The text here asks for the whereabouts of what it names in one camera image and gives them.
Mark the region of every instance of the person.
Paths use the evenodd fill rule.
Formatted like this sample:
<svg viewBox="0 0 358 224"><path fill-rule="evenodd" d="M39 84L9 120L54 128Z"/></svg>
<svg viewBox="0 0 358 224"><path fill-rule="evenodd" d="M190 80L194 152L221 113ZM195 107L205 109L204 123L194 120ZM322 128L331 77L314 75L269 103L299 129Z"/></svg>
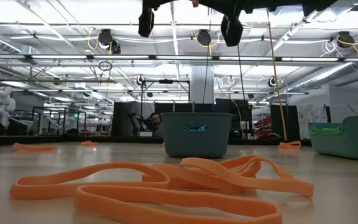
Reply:
<svg viewBox="0 0 358 224"><path fill-rule="evenodd" d="M164 131L160 115L157 113L152 113L150 114L150 117L155 126L155 129L153 130L153 137L162 137L164 135Z"/></svg>

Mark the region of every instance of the ceiling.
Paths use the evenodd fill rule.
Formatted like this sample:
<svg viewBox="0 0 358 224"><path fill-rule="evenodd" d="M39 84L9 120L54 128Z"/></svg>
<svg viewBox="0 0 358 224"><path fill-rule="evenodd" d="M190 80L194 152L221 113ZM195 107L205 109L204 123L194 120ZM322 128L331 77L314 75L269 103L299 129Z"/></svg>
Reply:
<svg viewBox="0 0 358 224"><path fill-rule="evenodd" d="M190 1L175 1L172 4L164 4L155 11L154 29L148 39L140 37L137 33L139 16L142 12L141 0L31 0L27 1L31 13L15 0L0 0L0 38L13 46L31 46L40 54L108 54L106 50L98 47L90 49L87 37L96 38L101 29L111 29L112 36L119 42L123 55L207 55L208 48L200 46L193 37L200 29L209 29L213 43L212 55L238 57L237 47L227 47L220 34L220 23L223 15L207 7L200 5L193 8ZM358 41L358 11L351 8L333 6L311 18L300 27L303 11L301 6L278 7L270 15L272 23L273 44L280 42L285 34L290 32L290 37L274 51L276 57L344 57L354 55L355 49L337 48L327 46L331 36L336 38L339 31L349 31L350 35ZM256 9L252 14L244 11L240 15L240 21L244 26L242 40L239 44L241 56L271 56L269 30L267 29L267 14L265 9ZM331 49L331 54L325 54L325 49ZM0 60L0 64L13 63ZM84 88L99 90L101 95L107 94L112 101L133 100L139 94L133 93L103 93L103 90L136 90L136 78L142 75L146 80L159 80L163 78L177 80L189 80L191 76L191 63L163 63L157 67L118 67L114 64L131 63L130 60L114 61L110 72L102 72L89 67L44 67L34 66L33 74L39 73L39 79L71 79L73 83L78 80L94 80L95 76L106 79L112 77L118 83L87 83ZM213 64L214 74L217 77L219 87L223 91L240 90L240 69L238 64L217 63ZM23 77L30 75L30 66L7 66L13 72L20 73ZM320 65L307 64L279 65L277 77L283 80L282 86L292 84L320 68ZM271 91L267 86L267 80L274 76L271 65L242 65L244 89L247 91ZM1 74L0 78L12 78L7 74ZM51 83L41 83L42 88L69 89L64 83L56 86ZM154 84L149 90L178 90L178 85ZM80 93L66 95L76 101L87 102L89 99L80 97ZM233 94L233 98L242 98L240 94ZM149 100L183 100L187 99L186 93L166 93L155 95Z"/></svg>

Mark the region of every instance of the floor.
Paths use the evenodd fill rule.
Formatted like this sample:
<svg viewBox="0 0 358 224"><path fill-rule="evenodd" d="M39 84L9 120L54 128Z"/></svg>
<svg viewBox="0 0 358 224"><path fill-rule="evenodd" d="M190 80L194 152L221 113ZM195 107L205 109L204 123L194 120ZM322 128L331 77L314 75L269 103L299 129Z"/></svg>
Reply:
<svg viewBox="0 0 358 224"><path fill-rule="evenodd" d="M9 188L20 176L51 174L111 161L145 164L180 162L180 159L167 157L158 144L101 143L96 148L89 148L73 142L59 146L53 154L38 155L17 154L10 146L0 147L0 223L117 223L77 212L71 200L10 200ZM254 197L276 203L282 208L284 223L358 223L358 161L319 155L308 147L303 148L301 154L286 155L273 146L230 146L226 159L249 154L272 159L295 177L314 184L312 200L296 194L257 191ZM277 175L271 167L263 166L258 177L276 178ZM85 179L90 180L140 180L140 174L129 170L107 170ZM162 209L178 211L177 208ZM193 211L180 209L180 212L225 215L206 208Z"/></svg>

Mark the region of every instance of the teal storage basket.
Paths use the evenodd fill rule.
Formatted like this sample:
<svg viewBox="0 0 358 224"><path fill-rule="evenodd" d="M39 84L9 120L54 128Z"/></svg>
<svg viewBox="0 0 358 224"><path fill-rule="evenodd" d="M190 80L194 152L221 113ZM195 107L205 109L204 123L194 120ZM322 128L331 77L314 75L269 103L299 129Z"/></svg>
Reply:
<svg viewBox="0 0 358 224"><path fill-rule="evenodd" d="M226 154L231 114L163 113L161 117L169 156L220 158Z"/></svg>
<svg viewBox="0 0 358 224"><path fill-rule="evenodd" d="M309 123L311 128L334 129L342 127L338 133L314 133L311 132L311 144L313 150L332 156L358 159L358 116L346 118L342 123Z"/></svg>

